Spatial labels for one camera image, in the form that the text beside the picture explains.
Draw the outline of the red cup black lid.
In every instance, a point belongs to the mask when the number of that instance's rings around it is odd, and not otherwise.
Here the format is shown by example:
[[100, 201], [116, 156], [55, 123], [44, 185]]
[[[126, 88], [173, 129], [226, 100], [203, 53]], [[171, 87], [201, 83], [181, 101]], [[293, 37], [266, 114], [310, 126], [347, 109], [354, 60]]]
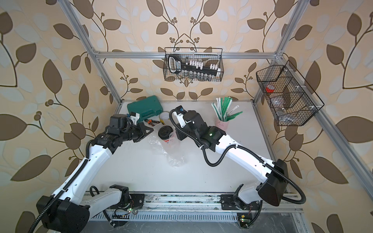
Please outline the red cup black lid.
[[174, 129], [171, 126], [162, 126], [158, 131], [158, 137], [165, 143], [169, 143], [174, 133]]

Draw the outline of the clear plastic carrier bag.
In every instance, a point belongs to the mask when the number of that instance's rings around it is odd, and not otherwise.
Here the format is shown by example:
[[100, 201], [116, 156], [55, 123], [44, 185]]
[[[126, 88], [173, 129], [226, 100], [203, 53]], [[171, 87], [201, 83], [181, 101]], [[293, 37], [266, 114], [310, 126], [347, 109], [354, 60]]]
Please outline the clear plastic carrier bag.
[[170, 142], [165, 143], [158, 137], [159, 129], [160, 128], [157, 125], [154, 128], [154, 131], [147, 137], [151, 151], [156, 155], [164, 155], [168, 164], [173, 168], [183, 166], [186, 163], [185, 153], [181, 149], [181, 144], [175, 134], [175, 131]]

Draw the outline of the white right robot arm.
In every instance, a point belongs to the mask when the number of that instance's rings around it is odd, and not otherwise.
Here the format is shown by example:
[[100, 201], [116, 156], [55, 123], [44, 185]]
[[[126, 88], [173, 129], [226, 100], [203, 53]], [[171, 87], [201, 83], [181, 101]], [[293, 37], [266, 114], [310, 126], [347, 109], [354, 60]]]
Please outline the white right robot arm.
[[307, 200], [303, 190], [288, 177], [286, 163], [262, 157], [235, 141], [224, 130], [208, 126], [201, 115], [194, 110], [186, 111], [182, 106], [173, 109], [169, 118], [182, 141], [190, 138], [202, 151], [207, 165], [217, 167], [224, 158], [229, 158], [249, 171], [257, 182], [241, 184], [236, 189], [230, 204], [246, 209], [253, 202], [266, 202], [279, 206], [281, 201], [304, 204]]

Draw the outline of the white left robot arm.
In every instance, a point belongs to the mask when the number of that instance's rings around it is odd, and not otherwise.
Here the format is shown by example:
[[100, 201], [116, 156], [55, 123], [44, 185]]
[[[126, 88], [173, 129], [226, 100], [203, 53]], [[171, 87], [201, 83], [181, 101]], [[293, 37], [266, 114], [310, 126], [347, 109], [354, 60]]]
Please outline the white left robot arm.
[[104, 163], [125, 141], [140, 142], [153, 132], [136, 117], [124, 114], [111, 116], [105, 131], [90, 140], [85, 149], [85, 158], [69, 178], [49, 197], [42, 196], [37, 202], [38, 217], [30, 226], [32, 233], [41, 222], [43, 227], [61, 233], [79, 233], [88, 221], [120, 202], [129, 203], [125, 186], [113, 185], [106, 192], [91, 200], [83, 200], [88, 186]]

